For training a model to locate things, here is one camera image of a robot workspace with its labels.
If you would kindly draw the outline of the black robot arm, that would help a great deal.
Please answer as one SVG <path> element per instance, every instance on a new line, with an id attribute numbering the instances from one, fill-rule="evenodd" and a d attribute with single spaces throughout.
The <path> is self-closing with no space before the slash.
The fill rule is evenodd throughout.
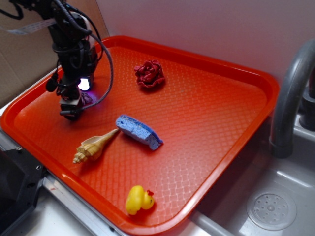
<path id="1" fill-rule="evenodd" d="M 48 92 L 55 92 L 61 98 L 61 116 L 69 120 L 77 120 L 90 103 L 83 96 L 79 85 L 86 81 L 91 87 L 94 72 L 101 59 L 96 52 L 95 39 L 99 35 L 92 33 L 94 24 L 80 10 L 68 5 L 64 0 L 12 0 L 16 14 L 1 11 L 1 14 L 15 19 L 23 19 L 25 8 L 37 12 L 48 26 L 53 40 L 52 49 L 57 54 L 57 67 L 61 67 L 63 75 L 58 72 L 46 83 Z"/>

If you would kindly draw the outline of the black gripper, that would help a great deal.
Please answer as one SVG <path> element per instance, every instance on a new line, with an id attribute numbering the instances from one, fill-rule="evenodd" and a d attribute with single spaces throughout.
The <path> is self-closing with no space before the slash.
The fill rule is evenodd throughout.
<path id="1" fill-rule="evenodd" d="M 54 43 L 52 48 L 57 53 L 63 70 L 63 77 L 57 83 L 57 95 L 61 96 L 60 115 L 68 120 L 77 120 L 81 115 L 79 89 L 90 91 L 94 84 L 93 76 L 98 64 L 95 45 L 91 45 L 87 40 L 81 40 L 67 48 Z"/>

